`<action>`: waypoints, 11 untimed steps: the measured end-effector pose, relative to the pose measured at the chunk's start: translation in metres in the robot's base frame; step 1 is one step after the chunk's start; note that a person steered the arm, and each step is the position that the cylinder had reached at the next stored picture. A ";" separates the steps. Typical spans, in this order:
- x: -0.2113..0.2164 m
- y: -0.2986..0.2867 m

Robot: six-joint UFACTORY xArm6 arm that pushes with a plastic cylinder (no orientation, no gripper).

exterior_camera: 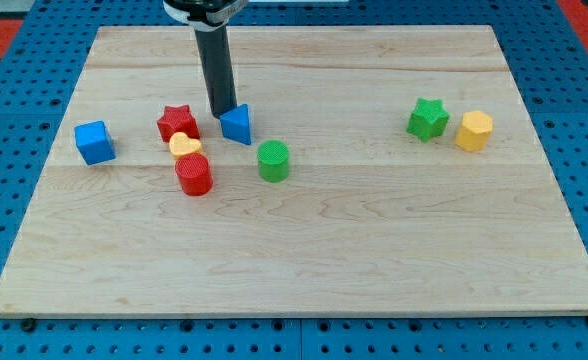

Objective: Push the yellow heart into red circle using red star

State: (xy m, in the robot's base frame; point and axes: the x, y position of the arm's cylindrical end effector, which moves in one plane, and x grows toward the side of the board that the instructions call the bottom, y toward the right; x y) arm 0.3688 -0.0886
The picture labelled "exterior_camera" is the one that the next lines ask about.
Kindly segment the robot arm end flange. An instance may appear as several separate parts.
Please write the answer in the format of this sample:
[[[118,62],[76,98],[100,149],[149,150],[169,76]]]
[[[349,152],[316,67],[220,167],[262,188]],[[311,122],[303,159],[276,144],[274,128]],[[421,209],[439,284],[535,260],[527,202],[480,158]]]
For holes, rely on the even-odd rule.
[[[248,0],[163,0],[165,12],[174,20],[217,27],[226,24]]]

